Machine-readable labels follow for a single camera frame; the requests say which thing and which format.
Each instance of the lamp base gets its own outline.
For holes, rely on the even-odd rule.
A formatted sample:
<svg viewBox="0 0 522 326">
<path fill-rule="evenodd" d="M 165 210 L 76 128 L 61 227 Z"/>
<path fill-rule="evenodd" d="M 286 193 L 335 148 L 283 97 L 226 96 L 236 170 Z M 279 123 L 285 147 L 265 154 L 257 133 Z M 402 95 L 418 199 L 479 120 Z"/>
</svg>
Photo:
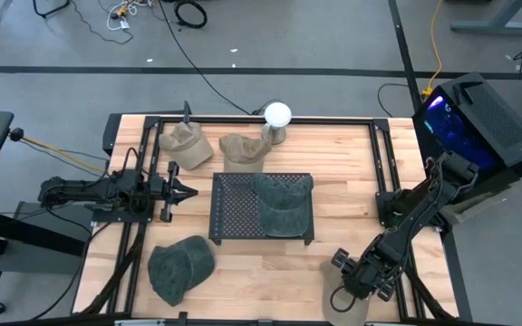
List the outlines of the lamp base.
<svg viewBox="0 0 522 326">
<path fill-rule="evenodd" d="M 281 144 L 285 140 L 285 136 L 285 127 L 275 128 L 268 123 L 263 126 L 262 137 L 263 139 L 270 139 L 271 145 Z"/>
</svg>

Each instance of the yellow cable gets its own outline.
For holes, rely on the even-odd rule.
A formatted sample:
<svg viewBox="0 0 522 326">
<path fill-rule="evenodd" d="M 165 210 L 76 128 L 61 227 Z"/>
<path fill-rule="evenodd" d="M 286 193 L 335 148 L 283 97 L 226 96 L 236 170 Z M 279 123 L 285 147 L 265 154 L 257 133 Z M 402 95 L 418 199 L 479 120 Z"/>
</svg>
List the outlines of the yellow cable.
<svg viewBox="0 0 522 326">
<path fill-rule="evenodd" d="M 62 152 L 61 150 L 59 150 L 59 149 L 57 149 L 57 148 L 55 148 L 55 147 L 53 147 L 53 146 L 45 145 L 45 144 L 43 144 L 43 143 L 41 143 L 41 142 L 39 142 L 39 141 L 37 141 L 37 140 L 35 140 L 35 139 L 30 139 L 30 138 L 28 138 L 28 137 L 26 137 L 26 136 L 23 137 L 23 140 L 25 140 L 25 141 L 27 141 L 27 142 L 29 142 L 29 143 L 32 143 L 32 144 L 34 144 L 35 146 L 39 146 L 39 147 L 42 147 L 42 148 L 44 148 L 44 149 L 52 150 L 52 151 L 54 151 L 54 152 L 56 152 L 56 153 L 58 153 L 58 154 L 60 154 L 60 155 L 62 155 L 62 156 L 64 156 L 64 157 L 66 157 L 66 158 L 72 160 L 73 162 L 75 162 L 75 163 L 77 163 L 77 164 L 79 164 L 79 165 L 85 167 L 85 168 L 89 168 L 89 169 L 91 169 L 91 170 L 94 170 L 94 171 L 98 171 L 98 172 L 104 173 L 104 169 L 103 169 L 103 168 L 97 168 L 97 167 L 91 166 L 91 165 L 89 165 L 89 164 L 86 164 L 86 163 L 80 161 L 79 159 L 74 158 L 73 156 L 71 156 L 71 155 L 69 155 L 69 154 L 66 154 L 66 153 Z"/>
<path fill-rule="evenodd" d="M 436 55 L 436 60 L 439 62 L 439 69 L 434 72 L 432 78 L 428 81 L 428 87 L 426 90 L 422 92 L 424 96 L 430 96 L 432 94 L 432 83 L 438 74 L 442 71 L 442 61 L 439 56 L 439 49 L 436 47 L 436 40 L 434 39 L 434 23 L 436 23 L 436 17 L 439 14 L 440 5 L 442 4 L 442 0 L 439 0 L 439 4 L 436 6 L 436 11 L 434 12 L 434 16 L 432 17 L 432 25 L 430 26 L 430 37 L 432 38 L 432 47 L 434 48 L 434 55 Z"/>
</svg>

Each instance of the white ball lamp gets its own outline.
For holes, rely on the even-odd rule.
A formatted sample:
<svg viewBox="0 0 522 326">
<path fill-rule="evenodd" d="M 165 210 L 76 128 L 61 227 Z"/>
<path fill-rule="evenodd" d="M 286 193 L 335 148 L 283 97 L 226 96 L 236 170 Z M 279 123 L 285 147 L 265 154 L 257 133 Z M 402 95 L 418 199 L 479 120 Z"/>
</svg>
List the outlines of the white ball lamp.
<svg viewBox="0 0 522 326">
<path fill-rule="evenodd" d="M 263 139 L 270 139 L 272 145 L 277 145 L 285 140 L 285 126 L 291 121 L 291 110 L 285 103 L 274 101 L 265 107 L 264 117 L 266 124 L 263 126 Z"/>
</svg>

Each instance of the baseball cap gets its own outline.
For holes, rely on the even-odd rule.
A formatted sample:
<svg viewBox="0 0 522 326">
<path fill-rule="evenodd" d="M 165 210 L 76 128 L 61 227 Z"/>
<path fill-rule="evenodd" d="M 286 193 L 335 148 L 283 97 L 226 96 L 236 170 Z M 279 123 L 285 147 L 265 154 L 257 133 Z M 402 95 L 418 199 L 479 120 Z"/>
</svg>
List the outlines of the baseball cap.
<svg viewBox="0 0 522 326">
<path fill-rule="evenodd" d="M 170 135 L 159 136 L 159 146 L 186 170 L 196 168 L 213 156 L 213 148 L 196 122 L 180 122 Z"/>
<path fill-rule="evenodd" d="M 171 306 L 182 302 L 186 291 L 203 283 L 215 269 L 207 241 L 190 236 L 169 247 L 154 247 L 149 259 L 152 290 Z"/>
<path fill-rule="evenodd" d="M 221 137 L 218 145 L 225 153 L 224 172 L 263 172 L 265 155 L 271 151 L 269 141 L 237 134 Z"/>
<path fill-rule="evenodd" d="M 314 179 L 303 177 L 294 183 L 255 174 L 251 189 L 257 194 L 259 226 L 269 236 L 303 235 L 309 226 Z"/>
<path fill-rule="evenodd" d="M 324 293 L 322 296 L 322 306 L 324 317 L 333 326 L 363 326 L 368 316 L 370 300 L 356 299 L 352 308 L 348 312 L 337 312 L 332 307 L 330 300 L 332 293 L 343 286 L 342 271 L 332 265 L 331 262 L 323 262 L 320 271 L 324 277 Z M 345 289 L 341 289 L 333 296 L 333 305 L 337 309 L 345 309 L 352 304 L 353 295 Z"/>
</svg>

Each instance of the desk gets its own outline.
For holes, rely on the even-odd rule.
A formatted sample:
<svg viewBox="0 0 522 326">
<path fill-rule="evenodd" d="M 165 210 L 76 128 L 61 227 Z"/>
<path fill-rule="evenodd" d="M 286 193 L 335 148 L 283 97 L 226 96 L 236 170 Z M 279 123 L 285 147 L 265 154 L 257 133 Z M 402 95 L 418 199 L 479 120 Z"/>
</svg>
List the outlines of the desk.
<svg viewBox="0 0 522 326">
<path fill-rule="evenodd" d="M 110 171 L 121 169 L 128 147 L 139 146 L 144 118 L 143 115 L 122 116 Z M 319 264 L 329 261 L 339 247 L 359 256 L 382 231 L 374 203 L 379 184 L 372 160 L 372 134 L 367 126 L 339 123 L 355 120 L 351 118 L 319 119 L 327 124 L 291 124 L 287 126 L 285 142 L 274 146 L 266 156 L 264 172 L 311 173 L 314 177 L 315 240 L 310 245 L 304 246 L 298 240 L 226 240 L 221 246 L 209 242 L 216 270 L 205 282 L 187 292 L 182 304 L 172 308 L 151 289 L 147 262 L 155 245 L 168 246 L 191 235 L 208 237 L 212 175 L 223 170 L 218 139 L 230 132 L 254 138 L 261 135 L 262 117 L 246 118 L 258 123 L 243 122 L 242 116 L 232 119 L 241 121 L 202 123 L 215 154 L 196 169 L 179 172 L 179 180 L 198 189 L 198 196 L 173 207 L 172 223 L 160 222 L 155 214 L 149 224 L 132 317 L 176 319 L 179 312 L 188 312 L 190 319 L 324 321 Z M 387 121 L 401 186 L 412 188 L 425 178 L 412 122 L 409 119 Z M 164 132 L 172 128 L 171 123 L 166 123 Z M 152 129 L 150 139 L 154 139 L 154 132 Z M 377 135 L 385 186 L 391 190 L 391 169 L 382 132 L 372 132 Z M 147 152 L 152 151 L 152 145 L 149 143 Z M 145 168 L 149 166 L 148 161 L 144 162 Z M 163 177 L 168 175 L 168 161 L 165 153 L 159 154 L 157 171 Z M 128 164 L 133 167 L 134 163 L 130 157 Z M 157 212 L 162 206 L 157 203 Z M 111 276 L 121 229 L 122 224 L 110 225 L 91 243 L 73 307 L 75 312 L 90 304 Z M 420 278 L 444 309 L 456 315 L 440 235 L 431 228 L 423 229 L 414 239 L 413 249 Z M 123 307 L 128 280 L 125 275 L 117 311 Z M 405 277 L 404 283 L 408 311 L 413 316 L 410 286 Z M 390 302 L 372 298 L 368 320 L 397 321 L 395 297 Z"/>
</svg>

